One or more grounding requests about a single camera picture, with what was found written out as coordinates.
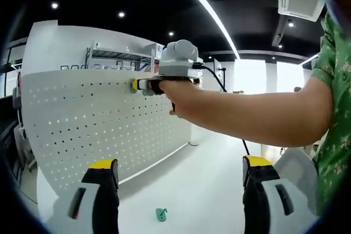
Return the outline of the person's right hand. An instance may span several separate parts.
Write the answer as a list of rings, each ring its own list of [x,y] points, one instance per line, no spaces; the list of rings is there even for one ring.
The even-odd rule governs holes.
[[[159,87],[174,104],[169,114],[189,120],[194,113],[194,105],[197,103],[201,90],[190,81],[161,81]]]

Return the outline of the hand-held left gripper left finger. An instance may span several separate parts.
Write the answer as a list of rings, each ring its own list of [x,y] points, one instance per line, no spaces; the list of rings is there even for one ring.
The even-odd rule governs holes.
[[[54,203],[50,233],[119,233],[118,160],[91,164]]]

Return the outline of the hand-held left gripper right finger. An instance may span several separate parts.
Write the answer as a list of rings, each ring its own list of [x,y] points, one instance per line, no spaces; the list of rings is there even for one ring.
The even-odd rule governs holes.
[[[301,191],[267,159],[243,156],[244,233],[305,233],[318,219],[314,189]]]

